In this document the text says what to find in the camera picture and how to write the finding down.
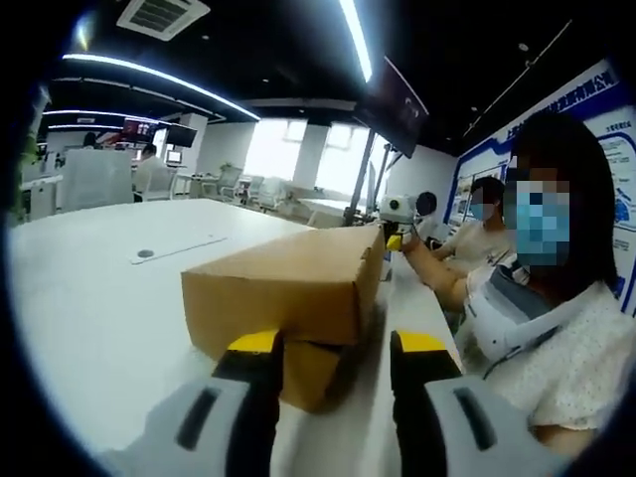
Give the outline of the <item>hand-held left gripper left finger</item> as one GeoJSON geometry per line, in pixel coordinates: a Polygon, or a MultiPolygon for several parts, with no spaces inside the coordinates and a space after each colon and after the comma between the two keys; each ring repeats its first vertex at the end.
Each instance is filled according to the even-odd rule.
{"type": "Polygon", "coordinates": [[[267,476],[283,388],[279,330],[232,342],[213,372],[147,414],[141,434],[98,462],[109,476],[267,476]]]}

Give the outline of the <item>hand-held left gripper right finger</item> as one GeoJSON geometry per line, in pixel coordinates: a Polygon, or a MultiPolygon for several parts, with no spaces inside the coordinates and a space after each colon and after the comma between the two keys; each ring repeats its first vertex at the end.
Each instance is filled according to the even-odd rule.
{"type": "Polygon", "coordinates": [[[394,330],[390,352],[402,475],[556,476],[565,467],[527,416],[462,374],[437,338],[394,330]]]}

